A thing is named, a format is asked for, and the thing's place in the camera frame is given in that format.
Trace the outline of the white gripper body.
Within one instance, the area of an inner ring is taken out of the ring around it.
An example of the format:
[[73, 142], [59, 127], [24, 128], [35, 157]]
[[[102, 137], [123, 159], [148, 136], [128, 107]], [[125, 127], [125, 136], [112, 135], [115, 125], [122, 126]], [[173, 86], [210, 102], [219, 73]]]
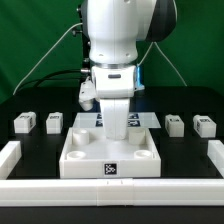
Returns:
[[103, 128], [109, 139], [123, 140], [126, 137], [130, 99], [135, 92], [135, 75], [135, 66], [121, 69], [92, 67]]

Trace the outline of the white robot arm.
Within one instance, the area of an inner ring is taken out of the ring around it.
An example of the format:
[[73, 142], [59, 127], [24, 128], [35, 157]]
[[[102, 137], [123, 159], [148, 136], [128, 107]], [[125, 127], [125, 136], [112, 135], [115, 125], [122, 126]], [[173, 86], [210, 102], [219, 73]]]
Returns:
[[122, 140], [135, 92], [136, 43], [162, 41], [174, 30], [175, 0], [85, 0], [81, 15], [91, 69], [81, 84], [79, 103], [90, 110], [98, 100], [105, 136]]

